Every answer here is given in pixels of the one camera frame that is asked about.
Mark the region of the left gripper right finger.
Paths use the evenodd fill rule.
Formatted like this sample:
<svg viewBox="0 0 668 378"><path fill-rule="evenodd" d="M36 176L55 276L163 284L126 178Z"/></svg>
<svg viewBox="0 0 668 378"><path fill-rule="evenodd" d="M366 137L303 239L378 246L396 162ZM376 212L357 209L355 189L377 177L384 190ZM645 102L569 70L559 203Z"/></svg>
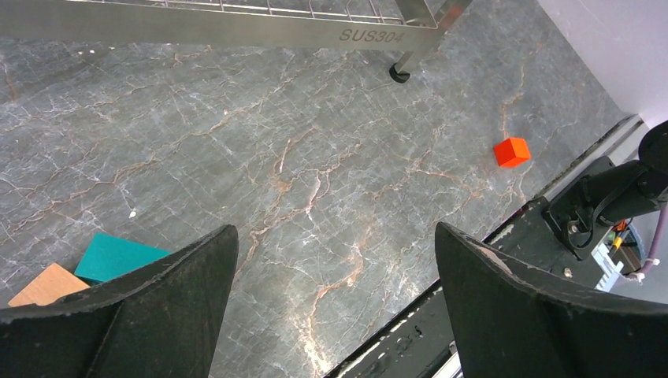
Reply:
<svg viewBox="0 0 668 378"><path fill-rule="evenodd" d="M666 376L665 304L564 280L444 222L435 255L465 376Z"/></svg>

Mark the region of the steel two-tier dish rack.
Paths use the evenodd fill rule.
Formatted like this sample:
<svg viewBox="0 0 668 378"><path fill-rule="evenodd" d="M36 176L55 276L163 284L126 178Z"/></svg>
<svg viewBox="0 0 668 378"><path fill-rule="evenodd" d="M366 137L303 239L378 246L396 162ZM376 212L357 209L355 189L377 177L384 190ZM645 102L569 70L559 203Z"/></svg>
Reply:
<svg viewBox="0 0 668 378"><path fill-rule="evenodd" d="M104 43L398 51L391 78L405 83L468 7L399 1L382 13L375 1L326 10L314 1L4 1L1 34L14 39Z"/></svg>

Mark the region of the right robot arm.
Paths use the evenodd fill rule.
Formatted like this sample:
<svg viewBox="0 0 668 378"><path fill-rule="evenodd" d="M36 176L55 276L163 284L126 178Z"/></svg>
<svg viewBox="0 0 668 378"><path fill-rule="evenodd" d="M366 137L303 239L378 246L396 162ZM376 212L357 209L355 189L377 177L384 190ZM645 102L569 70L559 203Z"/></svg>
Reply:
<svg viewBox="0 0 668 378"><path fill-rule="evenodd" d="M619 221L667 205L667 123L640 141L638 158L582 176L550 202L543 217L577 260L588 259L607 230Z"/></svg>

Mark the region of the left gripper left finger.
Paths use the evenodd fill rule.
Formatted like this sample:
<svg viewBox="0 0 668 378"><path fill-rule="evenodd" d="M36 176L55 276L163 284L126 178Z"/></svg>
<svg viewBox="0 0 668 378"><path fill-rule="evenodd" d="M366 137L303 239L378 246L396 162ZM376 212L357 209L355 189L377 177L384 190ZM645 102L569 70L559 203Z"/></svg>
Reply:
<svg viewBox="0 0 668 378"><path fill-rule="evenodd" d="M238 253L228 224L49 305L3 309L2 376L208 376Z"/></svg>

